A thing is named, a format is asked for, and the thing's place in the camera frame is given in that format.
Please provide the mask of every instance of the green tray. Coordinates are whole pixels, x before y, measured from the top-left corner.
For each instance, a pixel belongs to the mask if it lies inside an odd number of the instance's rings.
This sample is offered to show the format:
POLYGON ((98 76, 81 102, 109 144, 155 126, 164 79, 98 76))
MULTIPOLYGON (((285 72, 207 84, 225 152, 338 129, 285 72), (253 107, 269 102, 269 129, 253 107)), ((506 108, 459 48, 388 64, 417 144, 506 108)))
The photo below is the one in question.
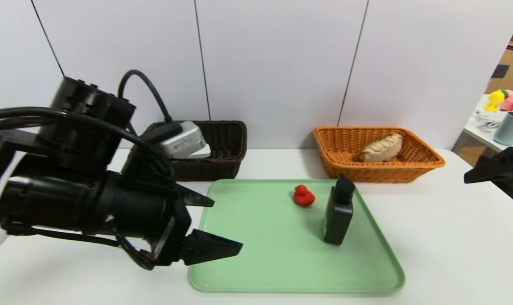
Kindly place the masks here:
POLYGON ((336 180, 219 180, 208 196, 201 230, 243 243, 235 257, 193 265, 200 291, 245 293, 390 293, 405 274, 357 192, 343 244, 323 242, 323 218, 336 180), (303 184, 316 196, 308 208, 293 200, 303 184))

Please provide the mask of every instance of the cup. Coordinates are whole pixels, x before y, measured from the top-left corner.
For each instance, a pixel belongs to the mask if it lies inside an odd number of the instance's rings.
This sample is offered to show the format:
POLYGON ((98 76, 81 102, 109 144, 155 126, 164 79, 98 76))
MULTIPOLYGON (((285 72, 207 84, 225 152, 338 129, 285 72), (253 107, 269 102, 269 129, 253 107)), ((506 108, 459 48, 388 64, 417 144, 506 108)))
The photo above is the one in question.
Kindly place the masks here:
POLYGON ((513 145, 513 112, 507 112, 505 118, 499 124, 494 133, 494 141, 506 146, 513 145))

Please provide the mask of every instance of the red rubber duck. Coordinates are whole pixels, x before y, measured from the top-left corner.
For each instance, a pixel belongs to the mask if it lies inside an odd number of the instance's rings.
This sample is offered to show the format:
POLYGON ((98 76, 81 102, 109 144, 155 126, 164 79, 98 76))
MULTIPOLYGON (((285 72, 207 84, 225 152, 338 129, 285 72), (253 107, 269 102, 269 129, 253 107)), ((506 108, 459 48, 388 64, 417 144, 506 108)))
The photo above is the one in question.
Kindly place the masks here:
POLYGON ((294 188, 294 201, 297 205, 308 207, 315 201, 315 195, 313 195, 305 185, 298 185, 294 188))

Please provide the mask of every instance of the brown wicker basket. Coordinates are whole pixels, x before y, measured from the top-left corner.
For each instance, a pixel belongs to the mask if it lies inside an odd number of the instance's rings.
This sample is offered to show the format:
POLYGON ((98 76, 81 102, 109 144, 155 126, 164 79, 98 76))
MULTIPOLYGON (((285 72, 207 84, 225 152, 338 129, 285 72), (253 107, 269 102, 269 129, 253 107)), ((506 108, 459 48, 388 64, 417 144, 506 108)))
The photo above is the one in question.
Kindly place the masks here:
POLYGON ((173 163, 176 181, 215 181, 234 178, 247 151, 247 127, 238 120, 193 121, 210 145, 212 154, 201 162, 173 163))
POLYGON ((398 127, 318 127, 313 130, 320 156, 330 178, 340 173, 353 181, 411 182, 444 166, 429 145, 407 129, 398 127), (400 153, 387 162, 361 162, 359 153, 368 144, 391 133, 403 136, 400 153))

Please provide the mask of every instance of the black bottle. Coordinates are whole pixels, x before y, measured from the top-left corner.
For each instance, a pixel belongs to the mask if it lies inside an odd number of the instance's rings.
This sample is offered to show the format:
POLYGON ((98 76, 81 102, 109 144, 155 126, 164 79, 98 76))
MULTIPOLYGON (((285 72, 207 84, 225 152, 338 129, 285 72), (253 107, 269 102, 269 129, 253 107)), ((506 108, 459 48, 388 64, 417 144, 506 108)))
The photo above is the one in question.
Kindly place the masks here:
POLYGON ((355 185, 352 181, 345 178, 343 174, 339 175, 336 186, 332 187, 328 205, 326 206, 326 215, 324 215, 324 242, 341 245, 345 233, 351 224, 353 218, 353 194, 355 185))

